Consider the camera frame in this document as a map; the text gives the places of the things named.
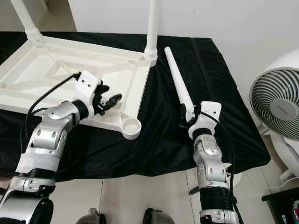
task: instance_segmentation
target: black cable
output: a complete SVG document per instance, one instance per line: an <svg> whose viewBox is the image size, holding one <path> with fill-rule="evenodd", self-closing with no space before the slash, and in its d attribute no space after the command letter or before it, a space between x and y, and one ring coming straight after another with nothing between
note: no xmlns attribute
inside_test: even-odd
<svg viewBox="0 0 299 224"><path fill-rule="evenodd" d="M47 110L48 107L44 107L44 108L40 108L40 109L37 109L35 111L33 111L31 113L31 115L34 115L36 114L37 112L40 112L40 111L44 111L44 110ZM22 123L22 126L21 126L21 129L20 129L20 146L21 146L21 154L24 153L24 141L23 141L23 133L24 133L24 126L25 126L25 121Z"/></svg>
<svg viewBox="0 0 299 224"><path fill-rule="evenodd" d="M41 102L44 98L46 98L46 96L48 96L50 93L52 93L55 89L57 89L58 87L60 87L61 85L63 85L64 83L66 83L67 81L69 81L72 78L76 78L78 79L79 76L81 75L81 72L76 73L76 74L72 74L70 77L66 78L64 81L58 83L56 86L54 86L53 88L51 88L49 91L47 91L45 94L43 94L35 103L33 103L33 105L29 108L28 113L26 115L26 119L25 119L25 137L26 137L26 141L28 142L28 122L29 122L29 118L32 115L32 111L33 109L36 107L36 105Z"/></svg>
<svg viewBox="0 0 299 224"><path fill-rule="evenodd" d="M223 132L225 133L226 135L226 138L228 139L229 141L229 144L230 144L230 148L231 148L231 154L232 154L232 168L231 168L231 172L230 172L230 188L229 188L229 191L230 191L230 195L231 195L231 198L233 200L233 207L235 209L235 212L237 213L238 215L238 218L239 218L239 222L240 224L244 224L243 220L242 220L242 217L241 217L241 214L240 214L240 211L237 207L237 204L236 204L236 201L235 201L235 196L234 196L234 174L235 174L235 146L233 144L233 141L228 133L228 130L226 129L226 127L224 125L222 125L217 119L213 118L211 115L207 114L207 113L204 113L202 111L200 111L200 113L210 119L212 119L214 122L216 122L216 124L218 124Z"/></svg>

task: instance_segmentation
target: black tablecloth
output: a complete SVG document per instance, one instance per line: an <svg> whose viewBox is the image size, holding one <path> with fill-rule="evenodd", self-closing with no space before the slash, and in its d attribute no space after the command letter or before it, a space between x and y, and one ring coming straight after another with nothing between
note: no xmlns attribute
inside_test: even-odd
<svg viewBox="0 0 299 224"><path fill-rule="evenodd" d="M142 52L145 35L46 32L46 36L95 43ZM25 41L24 33L0 33L0 63ZM159 36L158 62L150 69L138 119L138 139L121 133L79 125L68 136L59 165L58 181L75 178L111 178L140 174L160 175L195 167L192 141L179 127L179 100L164 48L170 46L195 104L202 100L222 104L221 123L228 129L236 150L236 172L265 165L270 156L245 107L225 61L209 38ZM11 177L20 157L19 131L25 115L0 110L0 176ZM34 118L31 130L40 122ZM223 161L230 149L220 128L216 139Z"/></svg>

